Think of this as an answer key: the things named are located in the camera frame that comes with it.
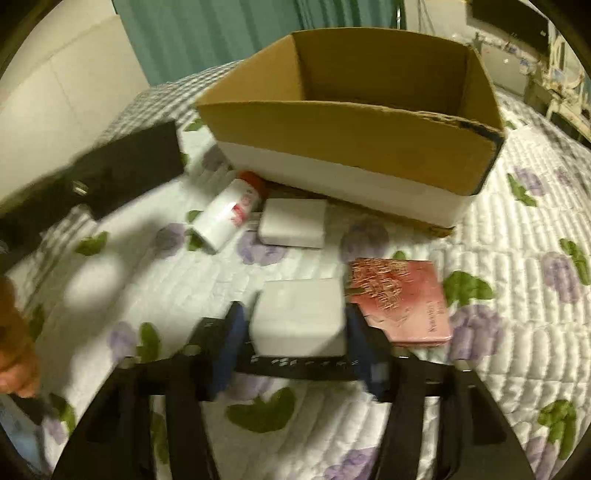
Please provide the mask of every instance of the pink notebook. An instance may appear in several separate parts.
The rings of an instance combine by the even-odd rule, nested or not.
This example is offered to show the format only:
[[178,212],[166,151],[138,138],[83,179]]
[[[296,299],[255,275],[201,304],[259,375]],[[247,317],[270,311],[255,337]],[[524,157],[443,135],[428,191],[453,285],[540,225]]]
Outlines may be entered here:
[[349,264],[347,301],[396,345],[436,346],[452,337],[445,298],[433,263],[358,258]]

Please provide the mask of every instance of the green leaf pattern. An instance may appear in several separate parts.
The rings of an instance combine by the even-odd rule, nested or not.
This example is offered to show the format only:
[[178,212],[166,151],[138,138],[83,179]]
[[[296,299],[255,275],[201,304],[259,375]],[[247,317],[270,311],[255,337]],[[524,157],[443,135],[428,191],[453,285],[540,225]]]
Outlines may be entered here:
[[579,276],[581,283],[586,286],[591,285],[591,276],[589,275],[587,259],[579,246],[572,240],[566,238],[561,238],[559,243],[562,251],[573,260],[574,267],[577,270],[577,275]]
[[201,210],[191,210],[187,212],[187,223],[193,223],[200,213]]
[[226,408],[226,417],[234,425],[255,433],[281,430],[296,409],[296,395],[289,387],[276,391],[268,401],[257,396],[251,404],[235,404]]
[[406,260],[406,253],[404,253],[402,250],[397,250],[396,253],[394,255],[392,255],[392,258],[394,260]]
[[566,460],[573,451],[577,433],[577,410],[569,400],[556,400],[540,410],[538,423],[550,429],[548,442],[560,442],[558,458]]
[[160,337],[152,323],[145,322],[139,327],[140,344],[135,348],[135,354],[142,363],[154,362],[160,356]]
[[192,228],[187,228],[185,231],[187,237],[187,250],[194,252],[199,250],[203,246],[203,241],[197,232]]
[[109,232],[101,232],[96,236],[87,236],[80,240],[76,250],[77,254],[90,257],[103,251],[109,239]]
[[451,307],[456,301],[459,306],[468,305],[471,299],[490,300],[495,298],[495,292],[484,280],[469,273],[456,270],[443,281],[443,292],[446,303]]
[[513,197],[515,197],[515,200],[523,203],[528,207],[538,206],[538,202],[536,201],[536,199],[527,195],[525,187],[522,184],[520,184],[517,180],[515,180],[513,175],[508,173],[507,180],[509,181],[509,187],[511,188],[511,193],[513,194]]
[[43,310],[43,305],[39,304],[33,310],[33,316],[29,321],[29,334],[33,341],[36,341],[41,335],[43,325],[45,325],[45,310]]
[[196,132],[199,130],[205,123],[200,118],[196,118],[190,124],[185,127],[186,132]]
[[60,421],[66,424],[68,434],[72,435],[74,428],[76,428],[76,411],[68,401],[55,393],[49,394],[49,402],[57,410]]
[[166,421],[160,413],[152,412],[152,422],[150,424],[150,433],[152,445],[160,463],[168,465],[168,440],[166,434]]

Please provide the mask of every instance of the finger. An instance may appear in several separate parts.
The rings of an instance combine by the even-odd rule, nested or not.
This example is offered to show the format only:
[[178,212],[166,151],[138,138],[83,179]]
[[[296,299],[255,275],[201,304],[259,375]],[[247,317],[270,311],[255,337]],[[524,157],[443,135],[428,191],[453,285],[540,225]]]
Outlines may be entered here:
[[0,372],[9,368],[31,344],[27,324],[16,310],[0,314]]
[[0,277],[0,313],[14,309],[14,285],[6,277]]
[[39,391],[39,384],[41,382],[41,375],[39,365],[37,364],[36,369],[31,374],[29,383],[25,384],[17,390],[17,395],[22,398],[34,397]]
[[0,373],[0,388],[4,393],[25,389],[38,375],[38,363],[32,345],[5,371]]

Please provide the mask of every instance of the open cardboard box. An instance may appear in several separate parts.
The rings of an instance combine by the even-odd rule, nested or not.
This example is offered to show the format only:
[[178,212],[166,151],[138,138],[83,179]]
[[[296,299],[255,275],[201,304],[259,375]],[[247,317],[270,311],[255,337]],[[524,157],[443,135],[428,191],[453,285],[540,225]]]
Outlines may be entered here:
[[234,167],[447,235],[504,142],[478,55],[381,28],[294,32],[197,101]]

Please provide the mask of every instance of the white foam block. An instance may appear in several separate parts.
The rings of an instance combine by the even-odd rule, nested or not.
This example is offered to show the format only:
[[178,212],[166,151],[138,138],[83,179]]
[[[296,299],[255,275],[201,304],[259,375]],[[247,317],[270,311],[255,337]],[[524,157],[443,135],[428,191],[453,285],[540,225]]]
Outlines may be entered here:
[[346,351],[345,300],[337,278],[268,281],[250,334],[265,356],[340,356]]
[[322,248],[326,200],[268,199],[258,236],[269,245]]

